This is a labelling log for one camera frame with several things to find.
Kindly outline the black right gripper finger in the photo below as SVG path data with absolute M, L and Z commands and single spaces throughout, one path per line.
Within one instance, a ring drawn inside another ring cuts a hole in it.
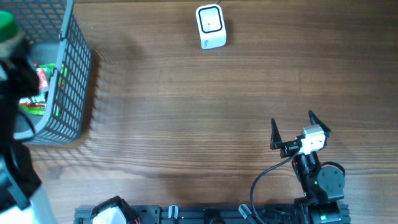
M 325 125 L 320 119 L 318 119 L 318 117 L 315 115 L 315 113 L 312 110 L 308 111 L 308 115 L 309 115 L 309 119 L 310 119 L 310 123 L 312 125 L 319 125 L 322 130 L 324 131 L 324 134 L 326 137 L 330 136 L 331 133 L 331 129 Z
M 271 143 L 282 144 L 282 138 L 274 118 L 271 119 Z

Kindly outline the green snack packet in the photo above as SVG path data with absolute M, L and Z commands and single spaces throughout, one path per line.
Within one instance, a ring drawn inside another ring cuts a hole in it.
M 19 101 L 19 106 L 28 114 L 41 115 L 45 114 L 47 107 L 47 97 L 50 91 L 50 81 L 55 74 L 56 64 L 50 63 L 46 65 L 39 65 L 35 71 L 39 78 L 39 94 L 22 98 Z

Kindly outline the green lid jar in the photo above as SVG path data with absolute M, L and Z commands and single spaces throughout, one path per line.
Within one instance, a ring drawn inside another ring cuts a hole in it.
M 19 32 L 15 16 L 8 11 L 0 11 L 0 42 L 12 39 Z

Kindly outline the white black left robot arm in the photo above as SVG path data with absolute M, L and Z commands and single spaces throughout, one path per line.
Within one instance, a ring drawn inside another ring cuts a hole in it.
M 14 139 L 19 100 L 39 92 L 39 80 L 23 37 L 1 42 L 1 223 L 57 223 L 30 150 Z

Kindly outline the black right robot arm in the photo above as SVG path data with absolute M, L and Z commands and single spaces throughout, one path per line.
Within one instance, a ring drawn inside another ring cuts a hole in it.
M 283 141 L 276 121 L 271 120 L 272 150 L 292 164 L 303 190 L 303 197 L 292 205 L 293 223 L 342 223 L 338 201 L 344 198 L 345 170 L 335 162 L 319 161 L 317 152 L 327 146 L 331 129 L 313 111 L 308 112 L 310 126 L 292 141 Z

